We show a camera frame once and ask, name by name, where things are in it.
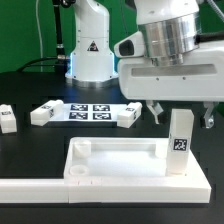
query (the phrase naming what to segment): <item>black table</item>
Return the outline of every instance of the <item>black table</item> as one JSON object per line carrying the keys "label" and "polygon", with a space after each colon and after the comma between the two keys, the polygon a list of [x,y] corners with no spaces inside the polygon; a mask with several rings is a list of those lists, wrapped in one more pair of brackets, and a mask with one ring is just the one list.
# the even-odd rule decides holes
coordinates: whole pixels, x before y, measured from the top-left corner
{"label": "black table", "polygon": [[[64,103],[128,104],[118,85],[85,89],[66,84],[54,73],[0,74],[0,105],[10,104],[17,119],[17,133],[0,132],[0,178],[63,178],[72,137],[168,137],[169,119],[155,125],[144,102],[142,115],[129,128],[115,122],[49,122],[30,124],[29,113],[49,100]],[[192,109],[195,115],[192,152],[212,187],[209,204],[84,203],[0,204],[1,224],[26,223],[223,223],[224,222],[224,118],[216,114],[215,127],[200,128],[202,103],[161,102],[170,117],[172,108]]]}

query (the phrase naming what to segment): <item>white platform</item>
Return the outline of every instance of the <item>white platform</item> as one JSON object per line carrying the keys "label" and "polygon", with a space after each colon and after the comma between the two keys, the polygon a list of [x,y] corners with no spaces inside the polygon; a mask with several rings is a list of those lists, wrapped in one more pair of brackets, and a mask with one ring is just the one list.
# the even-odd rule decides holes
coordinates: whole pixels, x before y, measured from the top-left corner
{"label": "white platform", "polygon": [[[74,155],[77,140],[91,142],[90,157]],[[211,187],[193,154],[187,176],[167,177],[166,159],[155,156],[156,145],[167,150],[168,139],[71,139],[64,171],[69,202],[208,203]],[[80,175],[71,175],[77,165],[89,174],[80,170]]]}
{"label": "white platform", "polygon": [[[91,155],[75,156],[77,140],[91,142]],[[72,138],[64,179],[0,180],[0,203],[209,203],[211,187],[192,153],[187,176],[165,176],[166,159],[155,150],[160,145],[164,155],[167,144],[168,139]]]}

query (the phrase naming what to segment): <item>white rectangular block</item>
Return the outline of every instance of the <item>white rectangular block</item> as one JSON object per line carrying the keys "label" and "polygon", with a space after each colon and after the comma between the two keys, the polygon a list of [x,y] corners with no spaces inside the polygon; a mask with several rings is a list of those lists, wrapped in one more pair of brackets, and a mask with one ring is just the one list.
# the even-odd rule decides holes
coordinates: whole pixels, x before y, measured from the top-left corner
{"label": "white rectangular block", "polygon": [[117,116],[117,126],[129,128],[141,115],[142,104],[130,103]]}
{"label": "white rectangular block", "polygon": [[30,113],[31,124],[43,126],[52,117],[63,112],[62,100],[50,100]]}
{"label": "white rectangular block", "polygon": [[194,115],[191,110],[173,109],[167,150],[167,175],[186,175]]}
{"label": "white rectangular block", "polygon": [[10,105],[0,106],[0,124],[3,134],[17,132],[16,118]]}

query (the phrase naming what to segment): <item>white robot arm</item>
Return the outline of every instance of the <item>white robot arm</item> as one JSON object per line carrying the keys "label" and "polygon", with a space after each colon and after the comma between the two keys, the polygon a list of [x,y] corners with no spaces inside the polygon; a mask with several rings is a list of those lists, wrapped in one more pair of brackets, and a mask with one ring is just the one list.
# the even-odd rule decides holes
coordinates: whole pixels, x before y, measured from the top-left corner
{"label": "white robot arm", "polygon": [[94,0],[76,0],[74,10],[76,47],[67,82],[81,87],[106,86],[118,77],[109,49],[109,12]]}
{"label": "white robot arm", "polygon": [[114,49],[121,58],[118,74],[123,95],[146,100],[156,121],[163,111],[154,104],[157,100],[204,101],[209,110],[224,101],[224,42],[198,44],[196,0],[134,3],[139,31]]}

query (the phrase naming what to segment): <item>white tray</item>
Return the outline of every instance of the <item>white tray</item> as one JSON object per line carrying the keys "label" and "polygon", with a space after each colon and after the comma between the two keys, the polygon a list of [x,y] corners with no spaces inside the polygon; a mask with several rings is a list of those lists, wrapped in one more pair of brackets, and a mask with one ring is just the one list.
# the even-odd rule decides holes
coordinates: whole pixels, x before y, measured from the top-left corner
{"label": "white tray", "polygon": [[[86,140],[91,155],[78,158],[74,144]],[[161,138],[71,139],[64,171],[69,202],[208,203],[211,187],[191,152],[186,176],[166,176],[166,159],[155,151],[167,145]]]}

